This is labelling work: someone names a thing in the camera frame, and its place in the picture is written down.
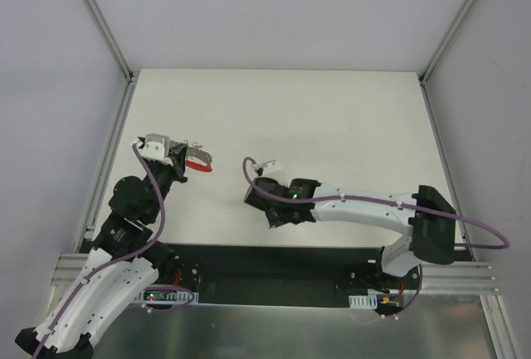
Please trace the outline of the metal key organizer red handle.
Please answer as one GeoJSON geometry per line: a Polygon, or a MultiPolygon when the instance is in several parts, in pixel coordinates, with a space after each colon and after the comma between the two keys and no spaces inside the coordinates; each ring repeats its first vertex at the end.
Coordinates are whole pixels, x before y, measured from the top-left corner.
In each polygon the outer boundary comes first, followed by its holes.
{"type": "Polygon", "coordinates": [[[184,148],[184,165],[186,168],[198,172],[212,172],[212,155],[205,151],[200,143],[171,141],[170,148],[172,150],[184,148]]]}

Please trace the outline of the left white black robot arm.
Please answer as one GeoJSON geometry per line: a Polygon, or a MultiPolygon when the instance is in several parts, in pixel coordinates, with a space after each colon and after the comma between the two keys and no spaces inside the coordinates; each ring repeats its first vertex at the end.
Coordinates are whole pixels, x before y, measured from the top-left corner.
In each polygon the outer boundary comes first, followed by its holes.
{"type": "Polygon", "coordinates": [[[175,254],[149,225],[165,222],[165,197],[174,182],[187,181],[188,146],[152,135],[140,138],[133,150],[145,177],[116,183],[111,213],[75,281],[42,323],[17,334],[16,344],[34,358],[90,358],[140,294],[149,296],[143,306],[153,313],[165,294],[182,292],[175,254]]]}

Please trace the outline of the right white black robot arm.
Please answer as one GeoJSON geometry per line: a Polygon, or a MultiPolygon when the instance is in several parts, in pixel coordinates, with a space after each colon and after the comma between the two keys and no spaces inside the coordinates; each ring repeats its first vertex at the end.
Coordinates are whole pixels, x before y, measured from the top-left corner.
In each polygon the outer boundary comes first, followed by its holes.
{"type": "Polygon", "coordinates": [[[392,288],[419,264],[448,265],[455,260],[455,221],[451,204],[431,186],[415,193],[361,193],[312,179],[285,186],[257,177],[244,202],[265,213],[269,227],[304,222],[342,221],[376,226],[400,235],[382,248],[373,267],[375,282],[392,288]]]}

